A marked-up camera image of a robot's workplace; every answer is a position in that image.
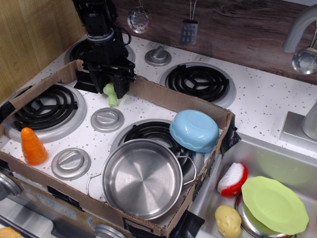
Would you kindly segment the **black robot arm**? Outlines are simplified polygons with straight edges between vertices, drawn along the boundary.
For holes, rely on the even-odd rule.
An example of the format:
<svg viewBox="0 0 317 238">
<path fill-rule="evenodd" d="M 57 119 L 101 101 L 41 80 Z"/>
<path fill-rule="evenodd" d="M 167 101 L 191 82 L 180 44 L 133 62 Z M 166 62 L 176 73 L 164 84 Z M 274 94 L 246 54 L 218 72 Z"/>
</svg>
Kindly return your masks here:
<svg viewBox="0 0 317 238">
<path fill-rule="evenodd" d="M 136 80 L 135 64 L 127 59 L 126 46 L 122 31 L 116 23 L 118 17 L 115 4 L 110 0 L 74 0 L 77 14 L 86 27 L 86 39 L 90 48 L 79 53 L 83 68 L 97 92 L 112 83 L 117 98 L 121 99 L 128 91 L 129 84 Z"/>
</svg>

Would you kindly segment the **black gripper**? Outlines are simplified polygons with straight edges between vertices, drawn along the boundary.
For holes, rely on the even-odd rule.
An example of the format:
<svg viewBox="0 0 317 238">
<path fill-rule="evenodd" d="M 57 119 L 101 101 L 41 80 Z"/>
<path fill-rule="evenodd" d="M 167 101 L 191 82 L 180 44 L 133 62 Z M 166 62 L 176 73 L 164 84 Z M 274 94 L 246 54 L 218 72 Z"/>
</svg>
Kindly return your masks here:
<svg viewBox="0 0 317 238">
<path fill-rule="evenodd" d="M 113 82 L 118 99 L 129 91 L 129 82 L 136 80 L 135 65 L 125 58 L 125 46 L 122 37 L 87 37 L 91 45 L 88 52 L 82 52 L 84 68 L 90 72 L 90 78 L 98 93 Z"/>
</svg>

